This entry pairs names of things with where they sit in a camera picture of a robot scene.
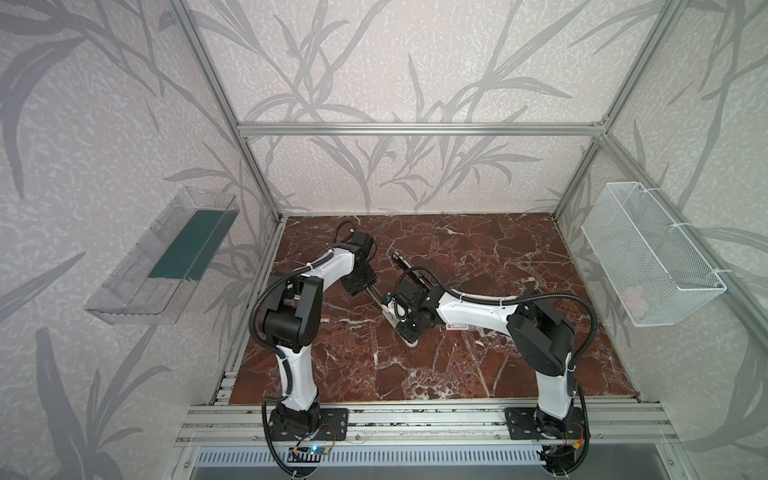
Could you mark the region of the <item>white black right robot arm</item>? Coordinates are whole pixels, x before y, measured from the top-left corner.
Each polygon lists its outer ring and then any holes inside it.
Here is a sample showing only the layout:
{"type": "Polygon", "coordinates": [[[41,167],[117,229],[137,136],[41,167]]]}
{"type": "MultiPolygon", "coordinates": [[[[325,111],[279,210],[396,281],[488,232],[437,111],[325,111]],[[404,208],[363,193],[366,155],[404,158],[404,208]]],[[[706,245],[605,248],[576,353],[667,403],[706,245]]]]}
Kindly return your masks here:
{"type": "Polygon", "coordinates": [[[423,274],[428,271],[425,267],[405,269],[386,297],[386,311],[394,318],[401,338],[414,344],[428,328],[457,325],[508,336],[536,374],[538,427],[564,429],[574,406],[576,366],[598,333],[592,304],[574,294],[535,289],[517,297],[459,292],[438,278],[425,279],[423,274]],[[574,325],[552,304],[554,300],[571,301],[586,310],[590,327],[579,347],[574,346],[574,325]]]}

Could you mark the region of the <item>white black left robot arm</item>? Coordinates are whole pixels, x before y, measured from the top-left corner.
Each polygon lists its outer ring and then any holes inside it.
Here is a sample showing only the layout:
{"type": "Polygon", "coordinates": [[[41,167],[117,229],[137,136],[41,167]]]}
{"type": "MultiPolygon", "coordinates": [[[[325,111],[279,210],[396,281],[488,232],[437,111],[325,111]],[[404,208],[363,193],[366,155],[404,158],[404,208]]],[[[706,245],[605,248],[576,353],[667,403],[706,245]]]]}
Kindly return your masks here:
{"type": "Polygon", "coordinates": [[[373,237],[344,219],[334,231],[327,252],[273,280],[260,294],[248,319],[249,334],[276,355],[282,395],[274,402],[274,421],[300,432],[321,425],[318,389],[313,378],[311,345],[321,324],[323,294],[340,283],[347,294],[363,292],[379,303],[377,275],[370,265],[373,237]]]}

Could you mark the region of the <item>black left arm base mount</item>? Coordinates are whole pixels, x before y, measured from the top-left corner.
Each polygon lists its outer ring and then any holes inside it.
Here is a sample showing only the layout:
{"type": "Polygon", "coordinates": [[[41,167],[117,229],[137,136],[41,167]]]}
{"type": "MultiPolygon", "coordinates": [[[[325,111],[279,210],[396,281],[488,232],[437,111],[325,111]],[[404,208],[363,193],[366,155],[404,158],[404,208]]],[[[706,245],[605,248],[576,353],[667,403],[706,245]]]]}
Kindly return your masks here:
{"type": "Polygon", "coordinates": [[[346,408],[293,411],[280,407],[269,414],[267,428],[272,441],[298,441],[306,437],[342,441],[347,436],[349,414],[346,408]]]}

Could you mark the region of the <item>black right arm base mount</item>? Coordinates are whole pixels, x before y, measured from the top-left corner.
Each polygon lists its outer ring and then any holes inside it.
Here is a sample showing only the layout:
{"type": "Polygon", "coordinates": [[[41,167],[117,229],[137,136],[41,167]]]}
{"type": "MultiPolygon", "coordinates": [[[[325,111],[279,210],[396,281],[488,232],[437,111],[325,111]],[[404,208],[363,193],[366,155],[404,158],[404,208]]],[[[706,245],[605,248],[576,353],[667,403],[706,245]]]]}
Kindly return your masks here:
{"type": "Polygon", "coordinates": [[[571,442],[586,433],[581,407],[572,407],[564,419],[541,412],[537,407],[508,407],[504,419],[512,440],[571,442]]]}

